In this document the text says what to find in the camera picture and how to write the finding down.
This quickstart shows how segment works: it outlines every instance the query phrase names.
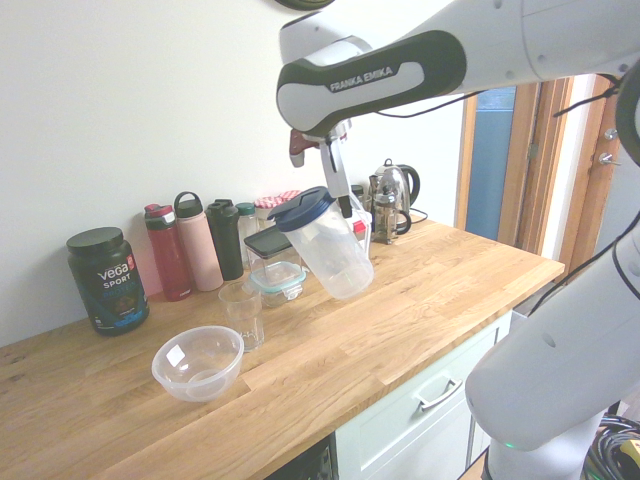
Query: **white wall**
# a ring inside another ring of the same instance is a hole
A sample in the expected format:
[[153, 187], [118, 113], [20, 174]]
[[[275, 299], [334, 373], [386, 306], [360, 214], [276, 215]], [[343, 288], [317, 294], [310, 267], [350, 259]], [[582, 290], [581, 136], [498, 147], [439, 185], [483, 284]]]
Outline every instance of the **white wall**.
[[[397, 36], [447, 1], [400, 17], [420, 3], [331, 8]], [[153, 293], [144, 205], [185, 189], [239, 202], [324, 183], [317, 156], [291, 167], [275, 107], [277, 33], [299, 15], [274, 0], [0, 6], [0, 345], [86, 316], [66, 264], [70, 236], [121, 227]], [[412, 120], [356, 119], [352, 180], [366, 183], [387, 157], [413, 165], [416, 206], [452, 224], [461, 117], [456, 105]]]

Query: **protein powder container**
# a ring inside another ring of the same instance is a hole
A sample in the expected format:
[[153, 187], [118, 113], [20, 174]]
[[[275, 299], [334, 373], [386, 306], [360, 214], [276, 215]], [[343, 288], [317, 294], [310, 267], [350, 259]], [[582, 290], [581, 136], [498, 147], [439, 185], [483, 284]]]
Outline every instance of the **protein powder container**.
[[122, 230], [87, 230], [67, 240], [67, 249], [71, 273], [98, 333], [120, 335], [146, 320], [147, 297]]

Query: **butcher block counter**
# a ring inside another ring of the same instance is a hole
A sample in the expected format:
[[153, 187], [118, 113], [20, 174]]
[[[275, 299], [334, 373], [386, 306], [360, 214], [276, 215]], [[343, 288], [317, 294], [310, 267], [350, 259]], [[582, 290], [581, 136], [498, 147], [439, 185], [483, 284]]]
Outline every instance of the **butcher block counter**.
[[210, 403], [174, 399], [150, 366], [174, 335], [225, 324], [217, 291], [154, 296], [120, 337], [84, 320], [0, 349], [0, 478], [262, 479], [563, 270], [430, 221], [371, 258], [359, 297], [332, 299], [310, 276], [265, 309], [264, 345]]

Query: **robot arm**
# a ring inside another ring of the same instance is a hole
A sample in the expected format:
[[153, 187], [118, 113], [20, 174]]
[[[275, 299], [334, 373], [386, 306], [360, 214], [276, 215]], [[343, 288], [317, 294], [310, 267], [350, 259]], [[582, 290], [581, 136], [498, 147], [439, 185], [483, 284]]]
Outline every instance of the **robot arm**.
[[[448, 93], [626, 74], [616, 122], [640, 165], [638, 24], [637, 0], [459, 0], [374, 48], [316, 14], [281, 32], [278, 108], [324, 148], [335, 197], [348, 193], [335, 141], [350, 117]], [[640, 382], [639, 290], [637, 227], [478, 364], [467, 399], [493, 438], [493, 480], [579, 478], [601, 412]]]
[[456, 1], [376, 49], [313, 14], [280, 33], [278, 108], [292, 128], [324, 137], [341, 120], [440, 95], [620, 75], [640, 58], [639, 10], [636, 0]]

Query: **white cabinet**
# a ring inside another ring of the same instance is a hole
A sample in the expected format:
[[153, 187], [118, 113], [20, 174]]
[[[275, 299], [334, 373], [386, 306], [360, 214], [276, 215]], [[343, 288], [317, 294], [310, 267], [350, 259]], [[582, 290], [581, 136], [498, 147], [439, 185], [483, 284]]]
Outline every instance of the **white cabinet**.
[[462, 390], [451, 398], [451, 402], [454, 407], [446, 415], [421, 431], [396, 456], [389, 458], [387, 463], [368, 477], [369, 480], [458, 478], [465, 470], [471, 413]]
[[456, 480], [488, 446], [464, 382], [509, 330], [511, 312], [335, 432], [340, 480]]

